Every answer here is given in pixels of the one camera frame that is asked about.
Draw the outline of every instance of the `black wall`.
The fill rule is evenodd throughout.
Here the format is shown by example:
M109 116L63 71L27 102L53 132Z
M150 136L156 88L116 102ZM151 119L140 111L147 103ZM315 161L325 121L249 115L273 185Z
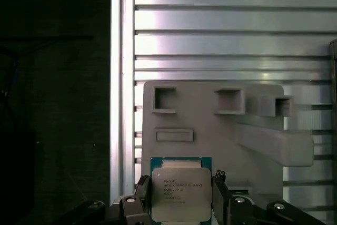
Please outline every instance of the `black wall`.
M86 198L108 203L110 0L0 2L0 44L12 49L41 42L16 37L93 37L58 41L20 61L10 102L36 134L34 207L21 223L49 224Z

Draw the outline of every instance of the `bolt head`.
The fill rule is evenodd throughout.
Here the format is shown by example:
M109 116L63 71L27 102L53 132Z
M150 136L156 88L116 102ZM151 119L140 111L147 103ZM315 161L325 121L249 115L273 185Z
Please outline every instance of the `bolt head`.
M274 207L276 207L276 208L279 209L279 210L285 209L285 206L282 205L282 204L280 204L280 203L276 203L276 204L274 205Z
M241 197L238 197L238 198L235 199L235 201L238 202L238 203L243 203L244 199L241 198Z
M134 198L128 198L128 199L126 199L126 202L132 203L132 202L135 202L135 199Z

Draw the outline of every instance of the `square opening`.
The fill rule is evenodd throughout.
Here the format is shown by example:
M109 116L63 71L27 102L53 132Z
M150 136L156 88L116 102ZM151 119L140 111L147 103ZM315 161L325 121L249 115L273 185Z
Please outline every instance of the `square opening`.
M275 99L275 116L290 117L291 115L291 99L276 98Z
M175 108L176 108L175 87L155 87L154 111L175 113Z
M218 93L218 112L220 114L244 114L244 95L242 89L221 89Z

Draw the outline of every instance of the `rectangular slot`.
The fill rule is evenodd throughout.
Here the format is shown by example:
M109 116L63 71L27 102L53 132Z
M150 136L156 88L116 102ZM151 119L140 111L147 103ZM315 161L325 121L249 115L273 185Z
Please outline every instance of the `rectangular slot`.
M174 86L154 87L154 113L175 113L175 103L176 90Z
M275 99L275 116L291 116L291 99L276 98Z
M192 129L155 129L156 141L193 142Z
M244 114L245 99L241 88L222 88L216 93L218 97L217 114Z

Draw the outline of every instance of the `black plastic part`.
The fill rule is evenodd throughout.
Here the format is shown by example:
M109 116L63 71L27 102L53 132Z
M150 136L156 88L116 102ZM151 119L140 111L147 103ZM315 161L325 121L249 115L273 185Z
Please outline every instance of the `black plastic part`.
M230 199L233 197L225 184L225 173L217 171L212 177L212 208L219 225L230 224Z
M135 196L137 196L145 209L149 213L151 208L151 178L148 175L143 175L136 186Z
M281 225L324 225L323 222L285 202L272 202L267 205L267 215Z
M105 205L100 201L87 200L54 221L52 225L97 225L104 220Z
M127 196L120 201L121 216L127 225L152 225L150 215L145 212L141 200L137 196Z
M236 201L235 197L230 199L229 210L230 216L227 219L230 224L244 224L244 225L256 225L257 221L254 216L253 205L249 199L240 197L243 202Z

